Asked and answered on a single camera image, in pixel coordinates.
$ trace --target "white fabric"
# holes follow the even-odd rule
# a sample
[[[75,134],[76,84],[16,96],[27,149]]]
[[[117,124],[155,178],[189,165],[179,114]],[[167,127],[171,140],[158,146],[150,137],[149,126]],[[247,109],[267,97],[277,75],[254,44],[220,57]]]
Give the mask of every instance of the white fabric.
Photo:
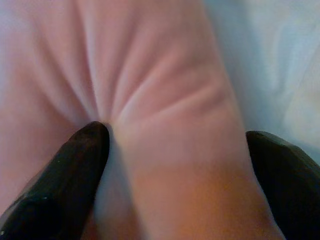
[[[320,164],[320,1],[206,0],[247,130]]]

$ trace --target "black object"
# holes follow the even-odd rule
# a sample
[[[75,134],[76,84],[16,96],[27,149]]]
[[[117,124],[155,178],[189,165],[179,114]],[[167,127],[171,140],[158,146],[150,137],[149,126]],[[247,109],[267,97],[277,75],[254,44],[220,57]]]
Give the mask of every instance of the black object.
[[[108,129],[77,131],[0,218],[0,240],[79,240],[110,148]]]
[[[287,240],[320,240],[320,167],[267,132],[246,133],[256,177]]]

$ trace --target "white sheet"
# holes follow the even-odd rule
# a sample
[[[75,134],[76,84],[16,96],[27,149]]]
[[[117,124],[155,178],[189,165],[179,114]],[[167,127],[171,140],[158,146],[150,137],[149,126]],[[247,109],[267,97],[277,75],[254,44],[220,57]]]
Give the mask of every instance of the white sheet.
[[[320,164],[320,1],[206,0],[248,130]]]

